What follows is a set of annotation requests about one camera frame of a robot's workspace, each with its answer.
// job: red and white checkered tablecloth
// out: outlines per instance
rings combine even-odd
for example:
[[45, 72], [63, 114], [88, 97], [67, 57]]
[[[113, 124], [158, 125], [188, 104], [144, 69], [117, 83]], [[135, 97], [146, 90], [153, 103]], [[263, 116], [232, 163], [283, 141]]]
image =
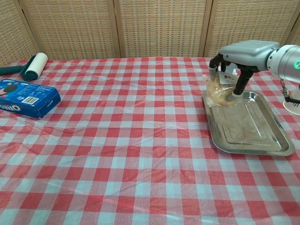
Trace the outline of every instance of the red and white checkered tablecloth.
[[0, 111], [0, 224], [299, 225], [300, 117], [279, 79], [255, 74], [247, 89], [296, 152], [225, 153], [203, 105], [208, 61], [48, 61], [34, 83], [57, 88], [57, 107], [40, 120]]

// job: silver tray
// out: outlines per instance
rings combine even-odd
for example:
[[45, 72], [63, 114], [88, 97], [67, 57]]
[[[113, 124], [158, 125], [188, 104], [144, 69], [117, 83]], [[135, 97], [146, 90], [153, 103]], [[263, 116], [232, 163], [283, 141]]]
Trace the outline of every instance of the silver tray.
[[240, 104], [232, 107], [212, 106], [206, 102], [213, 143], [229, 153], [289, 156], [295, 146], [288, 137], [264, 97], [245, 91]]

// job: tray rim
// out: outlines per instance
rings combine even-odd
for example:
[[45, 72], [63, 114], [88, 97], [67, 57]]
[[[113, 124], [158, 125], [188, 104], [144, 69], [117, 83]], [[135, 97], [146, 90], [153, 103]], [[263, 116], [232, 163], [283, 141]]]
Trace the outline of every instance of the tray rim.
[[208, 119], [208, 125], [209, 125], [209, 129], [210, 129], [210, 134], [211, 134], [211, 139], [212, 142], [214, 143], [214, 145], [227, 153], [232, 153], [232, 154], [245, 154], [245, 155], [269, 155], [269, 156], [290, 156], [291, 154], [293, 154], [295, 152], [295, 145], [292, 142], [292, 140], [290, 139], [290, 137], [287, 135], [286, 131], [283, 129], [283, 127], [281, 126], [281, 124], [279, 123], [278, 119], [276, 118], [274, 112], [271, 110], [268, 102], [266, 101], [266, 99], [264, 98], [264, 96], [256, 91], [252, 91], [252, 90], [245, 90], [244, 93], [249, 92], [249, 93], [254, 93], [257, 96], [259, 96], [263, 102], [263, 104], [265, 105], [268, 113], [270, 114], [270, 116], [272, 117], [272, 119], [274, 120], [274, 122], [277, 124], [279, 130], [281, 131], [282, 135], [285, 137], [285, 140], [288, 142], [289, 144], [289, 148], [285, 151], [260, 151], [260, 150], [230, 150], [226, 147], [223, 147], [220, 145], [219, 142], [217, 142], [218, 136], [217, 136], [217, 132], [212, 132], [212, 129], [216, 129], [216, 124], [214, 122], [214, 120], [212, 119], [212, 115], [210, 112], [210, 107], [207, 105], [206, 103], [206, 93], [207, 91], [205, 90], [203, 92], [203, 101], [204, 101], [204, 107], [205, 107], [205, 111], [206, 111], [206, 116]]

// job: green light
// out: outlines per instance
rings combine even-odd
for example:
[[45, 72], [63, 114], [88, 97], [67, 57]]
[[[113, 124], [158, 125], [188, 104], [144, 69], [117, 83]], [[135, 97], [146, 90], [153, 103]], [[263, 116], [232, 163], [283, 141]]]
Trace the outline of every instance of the green light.
[[295, 67], [295, 69], [300, 69], [300, 60], [298, 60], [294, 63], [294, 67]]

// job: food in plastic bag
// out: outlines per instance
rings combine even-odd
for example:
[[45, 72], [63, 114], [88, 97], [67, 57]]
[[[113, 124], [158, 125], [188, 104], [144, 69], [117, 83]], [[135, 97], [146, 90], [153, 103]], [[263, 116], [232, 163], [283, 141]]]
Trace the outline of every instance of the food in plastic bag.
[[240, 98], [228, 102], [227, 96], [231, 95], [235, 89], [235, 84], [238, 76], [217, 71], [215, 79], [211, 80], [209, 76], [206, 77], [206, 95], [207, 105], [211, 106], [229, 106], [232, 107], [240, 102]]

